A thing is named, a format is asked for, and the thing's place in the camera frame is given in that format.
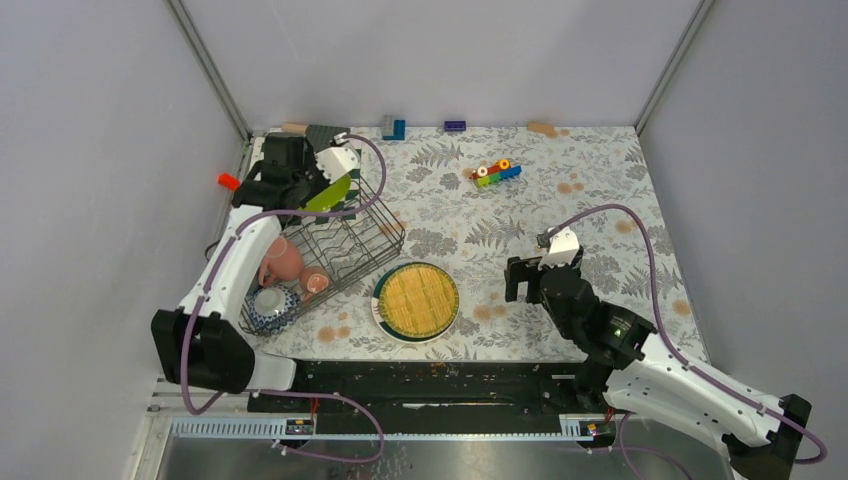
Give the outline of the lime green plastic plate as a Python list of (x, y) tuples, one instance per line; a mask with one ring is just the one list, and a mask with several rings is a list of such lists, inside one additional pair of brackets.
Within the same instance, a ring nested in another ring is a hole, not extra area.
[(352, 178), (350, 175), (341, 177), (336, 182), (329, 185), (326, 189), (318, 193), (310, 199), (304, 207), (303, 211), (309, 212), (327, 212), (339, 203), (343, 203), (348, 192), (351, 189)]

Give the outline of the pink dotted mug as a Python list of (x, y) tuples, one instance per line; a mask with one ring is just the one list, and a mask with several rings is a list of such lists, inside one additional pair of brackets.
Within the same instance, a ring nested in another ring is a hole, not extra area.
[(321, 266), (305, 267), (299, 277), (302, 302), (308, 303), (313, 297), (325, 291), (331, 284), (329, 272)]

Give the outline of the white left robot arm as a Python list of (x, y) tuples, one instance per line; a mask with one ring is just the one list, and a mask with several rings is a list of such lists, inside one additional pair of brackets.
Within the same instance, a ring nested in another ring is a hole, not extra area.
[(341, 132), (321, 150), (303, 135), (272, 132), (257, 140), (252, 166), (231, 185), (227, 224), (189, 293), (172, 310), (158, 310), (151, 333), (168, 382), (183, 400), (191, 388), (218, 395), (271, 392), (288, 411), (309, 401), (310, 385), (291, 358), (257, 352), (238, 329), (251, 286), (269, 279), (268, 253), (285, 224), (297, 217), (331, 218), (309, 201), (360, 166), (352, 134)]

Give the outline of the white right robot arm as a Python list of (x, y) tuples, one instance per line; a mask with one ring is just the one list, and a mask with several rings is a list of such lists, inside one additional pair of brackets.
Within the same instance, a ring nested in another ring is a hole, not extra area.
[(505, 299), (547, 312), (559, 334), (586, 358), (573, 380), (583, 410), (603, 407), (650, 418), (713, 448), (746, 479), (787, 479), (811, 412), (796, 394), (777, 397), (740, 383), (667, 345), (650, 321), (602, 301), (577, 267), (511, 257)]

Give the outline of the wooden block left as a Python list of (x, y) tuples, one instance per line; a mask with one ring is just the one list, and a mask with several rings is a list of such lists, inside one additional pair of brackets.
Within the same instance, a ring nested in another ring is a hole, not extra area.
[(307, 129), (308, 129), (307, 125), (297, 124), (297, 123), (289, 123), (289, 122), (284, 123), (280, 127), (280, 130), (284, 133), (303, 135), (303, 136), (306, 135)]

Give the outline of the wooden block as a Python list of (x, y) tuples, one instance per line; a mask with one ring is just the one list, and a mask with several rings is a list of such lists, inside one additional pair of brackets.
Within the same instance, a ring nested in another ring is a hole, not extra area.
[(527, 123), (527, 130), (532, 133), (544, 135), (548, 138), (557, 138), (559, 136), (558, 129), (551, 124), (531, 121)]
[(284, 123), (280, 127), (280, 130), (284, 133), (303, 135), (303, 136), (306, 135), (307, 129), (308, 129), (307, 125), (297, 124), (297, 123), (289, 123), (289, 122)]

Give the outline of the grey studded baseplate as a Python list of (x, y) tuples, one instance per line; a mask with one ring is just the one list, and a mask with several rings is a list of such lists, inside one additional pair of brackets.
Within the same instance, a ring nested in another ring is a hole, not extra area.
[(305, 137), (310, 142), (315, 153), (333, 146), (334, 138), (338, 135), (348, 134), (350, 128), (310, 124), (306, 127)]

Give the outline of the red small block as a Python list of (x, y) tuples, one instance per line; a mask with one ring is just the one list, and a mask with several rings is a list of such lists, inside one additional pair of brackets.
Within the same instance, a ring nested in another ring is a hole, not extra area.
[(217, 177), (217, 184), (228, 191), (235, 192), (240, 187), (241, 182), (238, 178), (228, 173), (221, 173)]

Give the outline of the green white checkered board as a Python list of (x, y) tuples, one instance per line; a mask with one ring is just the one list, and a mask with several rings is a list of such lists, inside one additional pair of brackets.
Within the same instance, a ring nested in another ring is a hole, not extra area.
[(276, 132), (257, 139), (250, 154), (247, 178), (263, 189), (266, 210), (325, 213), (357, 196), (361, 155), (348, 143)]

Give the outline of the colourful toy brick car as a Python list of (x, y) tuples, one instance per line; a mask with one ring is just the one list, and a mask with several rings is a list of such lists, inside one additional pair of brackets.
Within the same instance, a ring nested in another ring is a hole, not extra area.
[(522, 173), (522, 167), (514, 164), (509, 158), (501, 158), (489, 166), (479, 166), (473, 170), (469, 178), (473, 184), (482, 188), (503, 180), (514, 178)]

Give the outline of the grey and blue brick stack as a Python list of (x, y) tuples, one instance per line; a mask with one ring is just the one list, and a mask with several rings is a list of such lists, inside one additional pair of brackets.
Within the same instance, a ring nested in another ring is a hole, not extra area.
[(403, 141), (406, 138), (406, 121), (393, 115), (385, 115), (381, 124), (384, 141)]

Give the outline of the blue white patterned bowl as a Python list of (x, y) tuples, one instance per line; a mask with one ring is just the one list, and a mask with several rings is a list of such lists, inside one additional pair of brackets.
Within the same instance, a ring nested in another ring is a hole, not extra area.
[(281, 333), (297, 320), (300, 296), (285, 285), (262, 287), (247, 298), (247, 316), (260, 334)]

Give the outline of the wooden block right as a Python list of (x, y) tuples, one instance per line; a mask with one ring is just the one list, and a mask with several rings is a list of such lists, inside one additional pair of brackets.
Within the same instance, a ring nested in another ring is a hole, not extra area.
[(551, 124), (531, 121), (527, 123), (527, 130), (532, 133), (544, 135), (548, 138), (557, 138), (559, 136), (558, 129)]

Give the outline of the purple toy brick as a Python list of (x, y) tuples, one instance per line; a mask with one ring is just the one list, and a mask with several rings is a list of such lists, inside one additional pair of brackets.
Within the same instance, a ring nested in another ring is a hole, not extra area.
[(445, 132), (464, 132), (467, 130), (467, 123), (464, 120), (449, 120), (443, 123)]

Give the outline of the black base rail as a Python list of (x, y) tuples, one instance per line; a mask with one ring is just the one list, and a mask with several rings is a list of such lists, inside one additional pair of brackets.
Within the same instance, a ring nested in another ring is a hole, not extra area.
[(553, 434), (566, 415), (602, 422), (603, 398), (578, 395), (578, 363), (311, 361), (282, 396), (249, 396), (251, 413), (302, 414), (320, 435)]

